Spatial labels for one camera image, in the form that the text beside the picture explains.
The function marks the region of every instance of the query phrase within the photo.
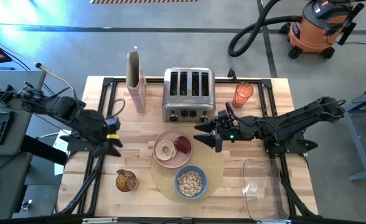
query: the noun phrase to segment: round placemat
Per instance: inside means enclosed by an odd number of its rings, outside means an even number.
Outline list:
[[[223,172],[225,168],[225,158],[222,153],[216,153],[215,149],[211,149],[207,145],[195,140],[193,135],[204,134],[201,131],[197,131],[194,128],[179,128],[176,131],[180,131],[190,138],[192,143],[192,155],[187,161],[186,165],[199,166],[206,174],[208,180],[207,191],[198,199],[189,200],[182,198],[175,191],[175,175],[180,169],[170,169],[160,165],[154,158],[154,154],[151,156],[150,172],[154,183],[159,191],[165,195],[165,197],[176,202],[198,202],[209,196],[211,196],[222,182]]]

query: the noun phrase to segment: shop vacuum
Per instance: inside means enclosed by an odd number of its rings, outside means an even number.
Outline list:
[[[252,44],[262,26],[285,22],[280,29],[280,34],[288,34],[289,42],[293,46],[289,52],[291,58],[297,58],[301,53],[321,54],[325,58],[331,58],[335,50],[331,47],[340,34],[338,41],[343,45],[353,31],[356,23],[353,18],[364,8],[364,4],[358,3],[354,7],[352,2],[366,0],[312,0],[307,3],[300,16],[282,16],[266,19],[270,9],[280,0],[271,0],[260,14],[255,24],[248,26],[239,32],[228,46],[228,54],[238,57]],[[245,44],[234,51],[238,40],[246,33],[251,32]]]

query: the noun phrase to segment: butcher block tabletop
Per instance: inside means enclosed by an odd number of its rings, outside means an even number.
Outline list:
[[[85,109],[98,109],[103,79],[104,77],[100,76],[87,78],[82,98],[87,104]],[[294,106],[288,80],[272,78],[271,82],[278,115],[292,111]],[[226,102],[231,103],[236,85],[232,83],[217,83],[215,85],[217,111],[224,110]],[[150,173],[150,160],[155,138],[164,131],[181,127],[194,127],[194,123],[165,123],[163,121],[162,89],[163,83],[148,83],[146,112],[137,113],[125,83],[118,84],[115,98],[124,98],[126,101],[124,110],[118,115],[121,121],[118,135],[123,143],[123,148],[118,150],[122,156],[105,157],[95,216],[249,218],[243,196],[242,169],[243,163],[247,159],[250,161],[268,160],[263,142],[260,140],[223,143],[223,151],[221,152],[225,157],[223,179],[218,189],[205,200],[194,203],[175,202],[166,198],[158,190]],[[110,90],[106,94],[104,114],[108,108],[109,97]],[[267,91],[265,91],[265,98],[268,99]],[[268,100],[266,105],[268,114],[271,114]],[[120,106],[119,103],[115,103],[113,111],[118,111]],[[237,116],[262,117],[257,86],[254,86],[254,94],[244,107],[234,109],[234,112]],[[81,187],[87,157],[87,152],[78,152],[65,166],[57,200],[58,210],[65,208]],[[286,160],[293,189],[310,211],[317,213],[306,161],[295,154],[287,154]],[[116,171],[119,169],[130,170],[136,174],[139,182],[137,189],[123,193],[116,188],[115,180],[118,176]],[[262,167],[254,166],[254,170],[257,169],[262,169]],[[84,211],[87,211],[91,197],[92,187],[88,191]]]

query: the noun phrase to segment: stainless steel toaster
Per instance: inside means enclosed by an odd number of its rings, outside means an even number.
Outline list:
[[[208,68],[169,68],[164,76],[164,121],[203,123],[215,116],[215,74]]]

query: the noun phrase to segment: vacuum hose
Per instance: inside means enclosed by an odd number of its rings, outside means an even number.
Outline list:
[[[246,50],[248,50],[248,48],[250,47],[252,42],[255,40],[255,37],[256,37],[256,35],[258,35],[260,27],[262,27],[262,26],[277,24],[280,22],[301,22],[302,21],[302,16],[282,16],[282,17],[276,17],[276,18],[272,18],[272,19],[266,19],[266,16],[268,15],[270,9],[279,1],[280,0],[271,0],[266,5],[266,7],[262,11],[262,13],[259,15],[258,21],[255,24],[252,24],[252,25],[244,28],[243,30],[241,30],[232,39],[232,41],[228,45],[228,54],[230,56],[238,57],[238,56],[244,54],[246,52]],[[253,30],[253,32],[251,33],[251,36],[248,38],[248,40],[246,40],[245,44],[237,51],[234,51],[234,46],[237,44],[238,40],[240,40],[241,37],[243,37],[246,33],[248,33],[251,30]]]

